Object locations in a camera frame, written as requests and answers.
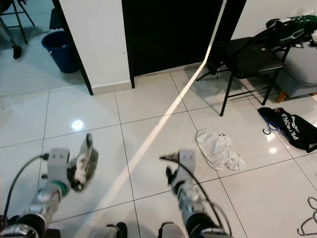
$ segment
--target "white cloth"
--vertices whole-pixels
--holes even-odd
[[[245,168],[245,163],[229,136],[202,129],[197,132],[196,141],[208,164],[215,170],[222,170],[224,166],[231,170]]]

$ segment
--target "gray sofa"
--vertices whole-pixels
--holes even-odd
[[[276,81],[281,92],[280,103],[286,95],[296,97],[317,92],[317,49],[304,43],[305,48],[292,47],[285,61],[285,67]]]

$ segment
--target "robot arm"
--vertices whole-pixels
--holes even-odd
[[[33,198],[14,225],[8,226],[0,237],[43,237],[62,198],[71,189],[82,191],[94,175],[98,152],[93,148],[91,134],[86,135],[79,155],[70,163],[69,150],[52,149],[48,158],[48,181]]]
[[[177,154],[163,156],[161,159],[181,163],[192,174],[195,171],[195,155],[191,150],[183,149]],[[193,178],[183,167],[179,166],[175,172],[167,167],[166,175],[168,184],[177,196],[182,219],[190,238],[232,238],[225,233],[222,224],[216,225],[211,220],[206,197],[194,185]]]

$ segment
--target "sofa leg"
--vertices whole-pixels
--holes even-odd
[[[281,91],[278,95],[278,98],[276,99],[277,103],[281,103],[286,98],[286,93],[284,91]]]

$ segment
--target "blue bucket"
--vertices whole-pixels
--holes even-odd
[[[55,31],[45,36],[42,39],[42,46],[48,50],[63,73],[74,73],[79,70],[64,31]]]

